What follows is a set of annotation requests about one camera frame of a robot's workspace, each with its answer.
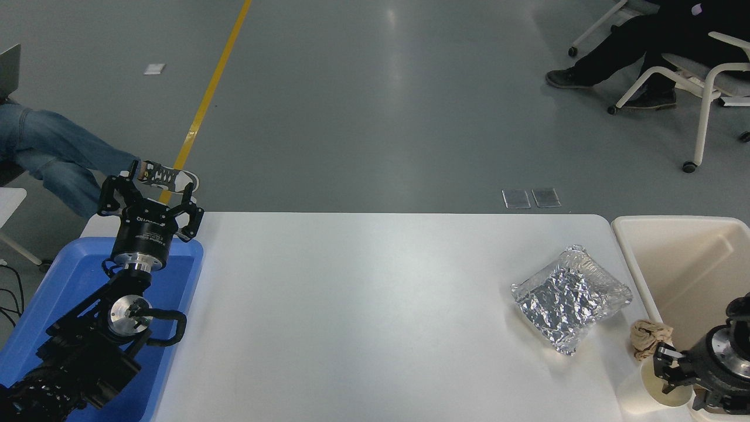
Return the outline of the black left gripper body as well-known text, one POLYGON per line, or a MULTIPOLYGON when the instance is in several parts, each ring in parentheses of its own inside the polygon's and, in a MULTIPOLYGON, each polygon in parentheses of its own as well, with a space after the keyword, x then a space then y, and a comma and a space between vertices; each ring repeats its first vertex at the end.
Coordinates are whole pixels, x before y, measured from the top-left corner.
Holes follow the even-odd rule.
POLYGON ((169 206, 159 202, 138 202, 121 211, 120 229, 111 259, 123 263, 129 257, 150 256, 167 262, 172 238, 177 231, 176 217, 169 206))

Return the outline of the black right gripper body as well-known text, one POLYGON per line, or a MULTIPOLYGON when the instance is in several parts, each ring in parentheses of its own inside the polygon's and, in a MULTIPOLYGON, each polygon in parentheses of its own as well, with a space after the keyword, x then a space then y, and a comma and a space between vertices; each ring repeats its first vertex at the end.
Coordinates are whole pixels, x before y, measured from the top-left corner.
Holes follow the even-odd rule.
POLYGON ((719 396, 748 399, 748 336, 736 340, 730 334, 707 334, 688 357, 699 385, 719 396))

